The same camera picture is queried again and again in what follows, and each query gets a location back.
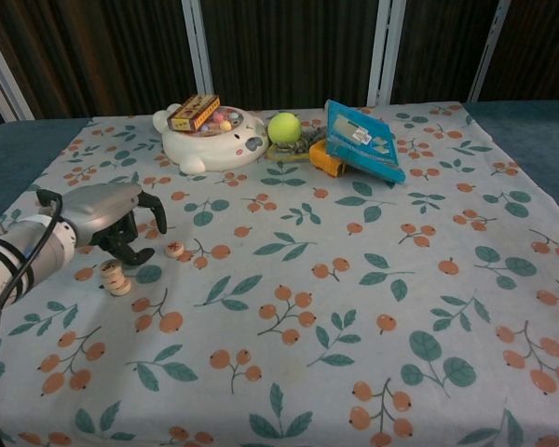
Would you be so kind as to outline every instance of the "floral tablecloth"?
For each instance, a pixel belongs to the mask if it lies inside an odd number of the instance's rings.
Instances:
[[[151,117],[90,121],[3,224],[37,187],[132,182],[170,228],[136,212],[133,247],[157,254],[130,294],[79,249],[5,312],[5,441],[559,445],[559,208],[458,103],[362,111],[405,184],[264,158],[185,176]]]

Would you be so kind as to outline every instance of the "yellow tennis ball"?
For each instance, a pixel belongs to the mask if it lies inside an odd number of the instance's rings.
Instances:
[[[296,142],[300,138],[302,127],[296,116],[281,112],[271,118],[267,133],[272,142]]]

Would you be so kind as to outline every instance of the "blue package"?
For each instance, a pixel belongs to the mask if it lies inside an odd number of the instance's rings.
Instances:
[[[335,101],[328,101],[327,154],[389,182],[403,183],[391,130],[385,123]]]

